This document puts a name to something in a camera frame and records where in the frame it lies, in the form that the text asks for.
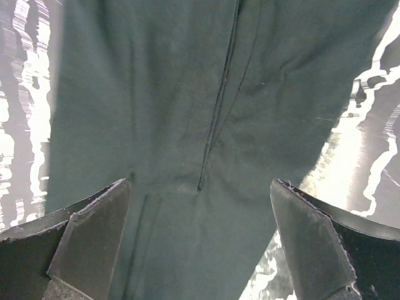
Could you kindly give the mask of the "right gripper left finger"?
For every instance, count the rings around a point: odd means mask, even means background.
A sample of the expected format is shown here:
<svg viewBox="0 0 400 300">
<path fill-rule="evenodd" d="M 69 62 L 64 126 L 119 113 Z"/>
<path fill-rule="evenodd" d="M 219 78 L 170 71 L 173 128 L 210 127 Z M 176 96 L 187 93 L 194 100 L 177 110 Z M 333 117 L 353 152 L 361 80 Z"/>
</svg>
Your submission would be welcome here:
<svg viewBox="0 0 400 300">
<path fill-rule="evenodd" d="M 120 179 L 1 233 L 1 299 L 107 299 L 131 200 Z"/>
</svg>

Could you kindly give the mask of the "black polo shirt blue logo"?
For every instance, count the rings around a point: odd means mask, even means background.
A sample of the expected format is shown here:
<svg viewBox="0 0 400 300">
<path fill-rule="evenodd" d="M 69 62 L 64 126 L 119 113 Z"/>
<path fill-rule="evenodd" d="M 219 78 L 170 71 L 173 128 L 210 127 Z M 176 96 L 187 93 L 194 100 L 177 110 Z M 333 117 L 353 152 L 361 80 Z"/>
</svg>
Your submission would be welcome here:
<svg viewBox="0 0 400 300">
<path fill-rule="evenodd" d="M 394 1 L 66 1 L 46 209 L 132 181 L 109 299 L 237 299 Z"/>
</svg>

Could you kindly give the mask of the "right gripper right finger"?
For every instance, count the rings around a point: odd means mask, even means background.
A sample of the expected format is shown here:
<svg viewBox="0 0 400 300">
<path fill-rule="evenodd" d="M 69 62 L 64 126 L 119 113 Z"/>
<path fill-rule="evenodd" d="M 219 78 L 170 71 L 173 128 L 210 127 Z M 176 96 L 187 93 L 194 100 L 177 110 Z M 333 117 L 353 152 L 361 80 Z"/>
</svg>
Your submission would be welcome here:
<svg viewBox="0 0 400 300">
<path fill-rule="evenodd" d="M 281 179 L 271 204 L 298 299 L 399 299 L 399 229 Z"/>
</svg>

